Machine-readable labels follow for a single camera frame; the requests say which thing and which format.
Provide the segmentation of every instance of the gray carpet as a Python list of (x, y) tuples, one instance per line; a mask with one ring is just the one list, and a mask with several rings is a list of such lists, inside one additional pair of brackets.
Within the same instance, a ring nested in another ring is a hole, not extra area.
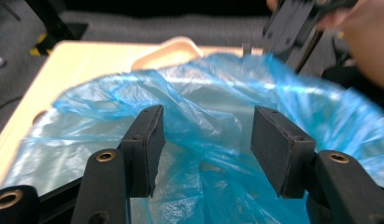
[[(15, 20), (0, 6), (0, 57), (7, 66), (0, 68), (0, 132), (29, 88), (47, 56), (31, 56), (29, 50), (45, 31), (42, 21), (23, 0), (4, 0), (20, 17)], [(240, 47), (249, 42), (262, 46), (262, 29), (266, 17), (224, 17), (202, 14), (133, 18), (123, 15), (64, 11), (65, 22), (85, 22), (89, 27), (82, 37), (86, 41), (161, 43), (184, 35), (197, 45)], [(334, 63), (330, 41), (324, 34), (302, 73), (318, 76)]]

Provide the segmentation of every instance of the brass bolt hole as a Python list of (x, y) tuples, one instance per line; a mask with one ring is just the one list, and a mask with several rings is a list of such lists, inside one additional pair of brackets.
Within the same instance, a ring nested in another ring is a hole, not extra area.
[(116, 154), (114, 152), (106, 151), (106, 152), (102, 152), (98, 156), (96, 156), (96, 159), (98, 161), (111, 161), (111, 160), (113, 160), (113, 158), (115, 158), (115, 155)]
[(12, 191), (5, 192), (0, 195), (0, 210), (8, 208), (17, 202), (20, 201), (22, 198), (22, 191), (19, 189), (15, 189)]
[(92, 215), (89, 219), (89, 224), (104, 224), (107, 222), (107, 213), (98, 212)]
[(349, 159), (347, 157), (342, 156), (340, 154), (336, 154), (336, 153), (332, 153), (331, 155), (329, 155), (329, 158), (332, 161), (336, 161), (336, 162), (340, 162), (340, 163), (347, 163), (347, 162), (349, 162)]

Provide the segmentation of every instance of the finger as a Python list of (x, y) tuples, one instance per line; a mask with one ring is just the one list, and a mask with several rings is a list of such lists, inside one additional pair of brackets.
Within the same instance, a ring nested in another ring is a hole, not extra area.
[(266, 4), (271, 11), (274, 11), (277, 8), (278, 0), (266, 0)]
[(331, 12), (322, 18), (316, 27), (319, 30), (340, 28), (343, 22), (347, 19), (351, 9), (339, 8), (335, 12)]

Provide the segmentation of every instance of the blue plastic bag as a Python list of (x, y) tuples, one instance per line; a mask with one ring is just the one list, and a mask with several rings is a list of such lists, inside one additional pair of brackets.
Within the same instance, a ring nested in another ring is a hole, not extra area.
[(305, 200), (278, 198), (250, 151), (254, 106), (274, 108), (317, 141), (360, 161), (384, 187), (384, 112), (354, 90), (296, 76), (270, 55), (217, 53), (101, 77), (64, 92), (23, 139), (3, 188), (44, 194), (117, 147), (138, 113), (164, 106), (166, 145), (153, 198), (134, 223), (308, 223)]

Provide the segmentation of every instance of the wooden table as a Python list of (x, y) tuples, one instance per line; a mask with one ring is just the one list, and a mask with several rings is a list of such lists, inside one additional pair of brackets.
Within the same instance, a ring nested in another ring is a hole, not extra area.
[[(50, 109), (63, 91), (96, 77), (129, 72), (136, 55), (158, 47), (160, 45), (79, 41), (57, 44), (0, 134), (0, 185), (17, 155), (21, 140), (32, 128), (33, 120)], [(213, 52), (242, 55), (241, 47), (198, 48), (204, 56)], [(261, 51), (253, 49), (252, 53)]]

